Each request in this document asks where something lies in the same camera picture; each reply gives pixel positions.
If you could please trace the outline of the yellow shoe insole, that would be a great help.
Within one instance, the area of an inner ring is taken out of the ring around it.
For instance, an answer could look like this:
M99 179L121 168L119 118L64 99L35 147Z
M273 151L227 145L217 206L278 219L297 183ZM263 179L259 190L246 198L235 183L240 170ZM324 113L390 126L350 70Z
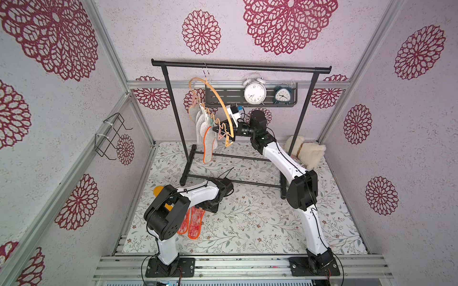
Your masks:
M169 204L169 191L164 186L156 186L153 190L155 195L154 208L158 210L160 207L166 208L168 211L173 209L173 205Z

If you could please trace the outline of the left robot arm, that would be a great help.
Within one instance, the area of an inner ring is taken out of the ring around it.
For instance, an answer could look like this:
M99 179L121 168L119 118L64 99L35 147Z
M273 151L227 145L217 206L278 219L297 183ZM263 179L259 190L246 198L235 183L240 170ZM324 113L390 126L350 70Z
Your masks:
M176 237L189 209L217 213L220 202L233 190L228 178L208 178L187 188L164 186L144 213L146 228L157 239L158 260L165 266L178 260Z

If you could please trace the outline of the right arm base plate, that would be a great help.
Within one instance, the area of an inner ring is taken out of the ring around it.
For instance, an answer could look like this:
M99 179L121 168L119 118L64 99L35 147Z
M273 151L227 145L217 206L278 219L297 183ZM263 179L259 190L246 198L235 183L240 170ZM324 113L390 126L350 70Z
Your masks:
M289 264L292 276L341 276L334 258L322 260L314 257L290 257Z

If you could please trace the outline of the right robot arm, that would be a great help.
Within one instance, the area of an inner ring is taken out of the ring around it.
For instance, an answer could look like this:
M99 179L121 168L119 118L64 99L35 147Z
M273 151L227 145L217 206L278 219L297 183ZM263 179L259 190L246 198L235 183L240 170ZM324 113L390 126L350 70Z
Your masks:
M318 177L315 171L300 166L280 147L273 131L267 127L265 113L261 110L252 113L249 123L240 118L238 107L227 107L225 115L227 119L219 126L226 133L227 142L233 143L237 137L249 137L252 147L272 162L285 177L289 184L286 200L301 219L309 262L318 269L333 263L332 250L324 238L318 219Z

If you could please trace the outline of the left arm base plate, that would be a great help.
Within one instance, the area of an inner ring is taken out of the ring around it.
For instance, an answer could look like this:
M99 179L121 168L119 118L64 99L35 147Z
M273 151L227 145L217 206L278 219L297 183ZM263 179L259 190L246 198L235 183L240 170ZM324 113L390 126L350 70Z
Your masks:
M146 269L146 278L189 278L194 277L196 260L188 257L178 257L170 265L158 258L151 258Z

